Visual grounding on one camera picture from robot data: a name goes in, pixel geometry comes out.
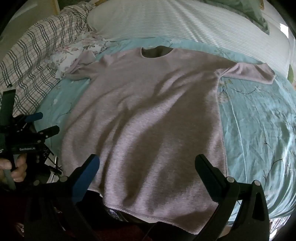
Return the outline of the person's left hand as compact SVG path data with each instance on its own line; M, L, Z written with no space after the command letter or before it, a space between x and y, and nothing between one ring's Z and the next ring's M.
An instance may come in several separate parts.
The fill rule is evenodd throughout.
M16 169L11 172L11 177L15 182L22 182L26 177L27 163L26 163L27 155L22 154L18 156L16 160ZM12 165L9 160L1 158L0 160L0 168L1 168L1 183L7 184L6 177L4 176L4 170L11 170Z

